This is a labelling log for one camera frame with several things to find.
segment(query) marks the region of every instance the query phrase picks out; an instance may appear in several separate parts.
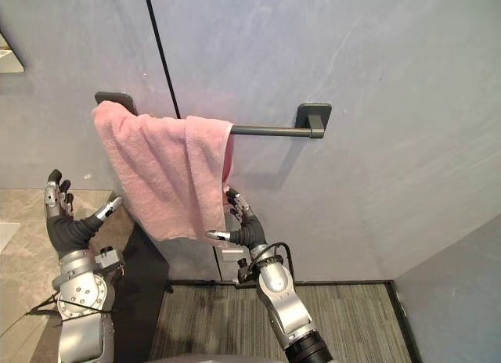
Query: pink towel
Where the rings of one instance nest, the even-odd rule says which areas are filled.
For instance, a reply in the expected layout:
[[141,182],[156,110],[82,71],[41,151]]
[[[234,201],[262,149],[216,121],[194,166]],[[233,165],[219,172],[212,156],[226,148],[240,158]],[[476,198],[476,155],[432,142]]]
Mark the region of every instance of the pink towel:
[[232,163],[232,124],[223,120],[138,117],[104,101],[92,114],[131,212],[155,239],[208,243],[225,230],[223,187]]

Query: marble countertop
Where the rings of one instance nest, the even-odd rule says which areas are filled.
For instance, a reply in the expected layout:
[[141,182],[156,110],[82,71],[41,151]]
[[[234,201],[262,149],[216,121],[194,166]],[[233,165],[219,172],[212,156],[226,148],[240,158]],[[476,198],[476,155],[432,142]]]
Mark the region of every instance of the marble countertop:
[[[111,191],[72,190],[76,219],[94,213]],[[0,330],[54,293],[57,254],[45,229],[41,189],[0,189],[0,222],[19,223],[0,253]],[[134,221],[125,208],[114,213],[91,241],[95,252],[104,246],[124,249]],[[47,323],[46,316],[27,316],[0,339],[0,362],[29,362]]]

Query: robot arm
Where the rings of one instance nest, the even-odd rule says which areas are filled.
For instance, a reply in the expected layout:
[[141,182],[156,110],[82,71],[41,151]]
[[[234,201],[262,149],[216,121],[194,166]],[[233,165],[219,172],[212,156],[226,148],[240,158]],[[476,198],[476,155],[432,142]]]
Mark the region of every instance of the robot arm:
[[211,230],[207,236],[249,249],[252,263],[247,266],[244,259],[239,261],[239,282],[258,280],[258,296],[268,310],[273,331],[287,359],[290,363],[334,361],[312,317],[294,290],[293,276],[283,266],[282,257],[272,252],[273,248],[280,245],[288,251],[287,245],[269,245],[261,223],[243,196],[234,189],[230,189],[226,195],[234,206],[232,214],[242,222],[242,228],[236,232]]
[[59,338],[62,363],[114,361],[114,326],[110,317],[113,282],[123,274],[121,252],[107,247],[94,256],[89,241],[121,205],[122,198],[106,203],[84,220],[73,219],[70,181],[54,170],[45,187],[47,231],[59,256],[60,275],[52,281],[59,291],[57,308],[63,327]]

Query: gray floor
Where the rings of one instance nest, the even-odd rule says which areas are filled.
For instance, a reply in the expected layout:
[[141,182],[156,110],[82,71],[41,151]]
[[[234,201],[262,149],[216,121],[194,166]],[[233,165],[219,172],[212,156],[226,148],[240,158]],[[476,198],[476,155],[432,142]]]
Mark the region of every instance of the gray floor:
[[[384,285],[296,290],[340,363],[410,362]],[[287,361],[256,290],[233,286],[175,286],[165,295],[150,357],[186,353]]]

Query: wall-mounted towel holder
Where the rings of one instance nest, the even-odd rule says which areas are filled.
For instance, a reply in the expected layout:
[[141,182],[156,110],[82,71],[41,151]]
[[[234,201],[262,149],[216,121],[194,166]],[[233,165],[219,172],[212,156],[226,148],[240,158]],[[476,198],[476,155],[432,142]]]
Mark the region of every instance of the wall-mounted towel holder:
[[[126,93],[97,92],[96,102],[118,102],[134,115],[138,112],[132,97]],[[262,136],[294,136],[302,138],[323,138],[329,122],[332,106],[329,103],[302,103],[297,108],[296,125],[293,128],[236,126],[232,127],[232,135],[262,135]]]

